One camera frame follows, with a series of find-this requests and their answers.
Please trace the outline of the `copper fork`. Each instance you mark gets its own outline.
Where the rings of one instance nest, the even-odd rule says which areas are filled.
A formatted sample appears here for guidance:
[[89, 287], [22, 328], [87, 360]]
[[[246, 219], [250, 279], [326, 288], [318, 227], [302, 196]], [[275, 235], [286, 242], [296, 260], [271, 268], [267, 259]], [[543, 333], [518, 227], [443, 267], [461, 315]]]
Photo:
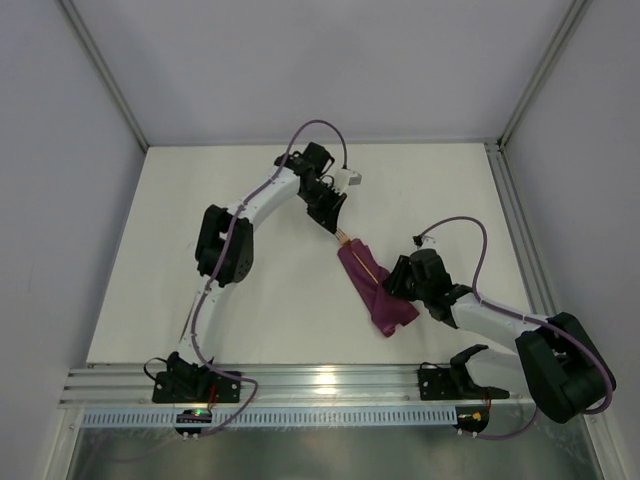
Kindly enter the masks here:
[[340, 228], [334, 236], [339, 243], [338, 258], [350, 277], [373, 285], [387, 278], [388, 270], [376, 261], [368, 245], [359, 238], [351, 238]]

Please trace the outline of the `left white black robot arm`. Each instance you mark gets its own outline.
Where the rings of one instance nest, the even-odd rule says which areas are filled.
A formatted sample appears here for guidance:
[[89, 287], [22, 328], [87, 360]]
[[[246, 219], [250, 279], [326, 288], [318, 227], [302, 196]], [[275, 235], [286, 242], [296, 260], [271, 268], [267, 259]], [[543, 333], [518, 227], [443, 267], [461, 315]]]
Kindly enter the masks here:
[[177, 350], [156, 376], [153, 402], [203, 403], [209, 398], [216, 374], [205, 355], [213, 352], [213, 336], [231, 293], [253, 266], [254, 234], [276, 209], [298, 196], [312, 220], [332, 234], [337, 231], [347, 195], [323, 181], [334, 162], [323, 146], [311, 142], [303, 152], [277, 158], [265, 183], [244, 199], [205, 210], [195, 249], [203, 284]]

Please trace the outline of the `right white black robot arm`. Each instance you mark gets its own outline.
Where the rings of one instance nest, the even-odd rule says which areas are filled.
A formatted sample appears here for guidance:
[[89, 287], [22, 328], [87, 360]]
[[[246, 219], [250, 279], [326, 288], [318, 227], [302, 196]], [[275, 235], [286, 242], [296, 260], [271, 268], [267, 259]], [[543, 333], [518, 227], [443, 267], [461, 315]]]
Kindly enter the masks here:
[[433, 249], [400, 256], [383, 286], [394, 297], [422, 303], [433, 319], [502, 346], [496, 352], [476, 344], [450, 359], [459, 397], [526, 396], [560, 424], [609, 406], [615, 377], [575, 316], [544, 317], [493, 304], [453, 282]]

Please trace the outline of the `purple cloth napkin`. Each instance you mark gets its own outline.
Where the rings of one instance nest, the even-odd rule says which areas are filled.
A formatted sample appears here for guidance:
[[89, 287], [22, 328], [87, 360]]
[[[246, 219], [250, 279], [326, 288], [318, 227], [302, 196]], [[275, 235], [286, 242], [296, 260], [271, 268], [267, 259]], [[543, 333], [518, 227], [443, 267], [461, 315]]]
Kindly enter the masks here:
[[350, 277], [346, 270], [345, 272], [369, 311], [373, 325], [384, 337], [391, 337], [398, 326], [408, 326], [419, 317], [419, 311], [409, 301], [385, 292], [382, 285], [385, 279], [380, 284], [373, 285], [371, 282], [360, 282], [358, 278]]

